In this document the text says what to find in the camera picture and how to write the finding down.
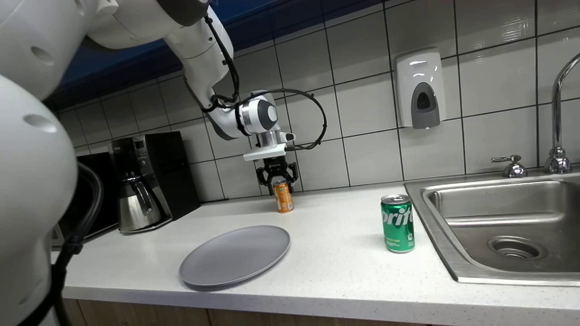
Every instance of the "round tray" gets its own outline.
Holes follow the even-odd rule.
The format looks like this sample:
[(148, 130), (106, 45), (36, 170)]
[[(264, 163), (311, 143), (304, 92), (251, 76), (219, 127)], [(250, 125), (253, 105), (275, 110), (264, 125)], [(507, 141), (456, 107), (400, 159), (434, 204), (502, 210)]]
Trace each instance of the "round tray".
[(181, 262), (181, 281), (195, 290), (222, 290), (246, 282), (277, 264), (289, 248), (279, 226), (248, 226), (197, 246)]

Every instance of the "white countertop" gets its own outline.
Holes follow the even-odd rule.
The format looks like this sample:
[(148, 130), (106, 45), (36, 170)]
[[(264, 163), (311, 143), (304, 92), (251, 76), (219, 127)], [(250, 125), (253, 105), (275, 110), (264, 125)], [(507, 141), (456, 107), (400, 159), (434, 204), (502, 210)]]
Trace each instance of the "white countertop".
[[(110, 232), (72, 259), (65, 297), (429, 324), (580, 324), (580, 288), (454, 282), (418, 217), (415, 250), (386, 252), (378, 199), (391, 192), (404, 188), (302, 194), (289, 214), (277, 214), (268, 197), (217, 203), (150, 233)], [(277, 266), (212, 293), (179, 282), (195, 246), (251, 224), (289, 232)]]

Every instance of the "green soda can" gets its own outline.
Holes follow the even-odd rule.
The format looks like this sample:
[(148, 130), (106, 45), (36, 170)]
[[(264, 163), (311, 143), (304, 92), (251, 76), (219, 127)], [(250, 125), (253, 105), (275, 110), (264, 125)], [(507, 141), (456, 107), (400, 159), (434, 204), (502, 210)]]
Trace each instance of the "green soda can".
[(411, 201), (405, 194), (380, 197), (384, 244), (404, 253), (415, 248)]

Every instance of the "white robot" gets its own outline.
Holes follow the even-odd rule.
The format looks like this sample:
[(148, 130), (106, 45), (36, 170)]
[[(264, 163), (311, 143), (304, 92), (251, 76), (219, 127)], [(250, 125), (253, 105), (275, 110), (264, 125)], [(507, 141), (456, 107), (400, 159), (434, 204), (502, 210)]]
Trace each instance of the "white robot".
[(279, 159), (288, 148), (270, 96), (213, 94), (233, 49), (206, 0), (0, 0), (1, 326), (28, 317), (50, 288), (47, 239), (68, 206), (77, 168), (68, 136), (39, 99), (56, 89), (85, 36), (108, 49), (163, 38), (217, 134), (259, 136), (260, 147), (244, 159)]

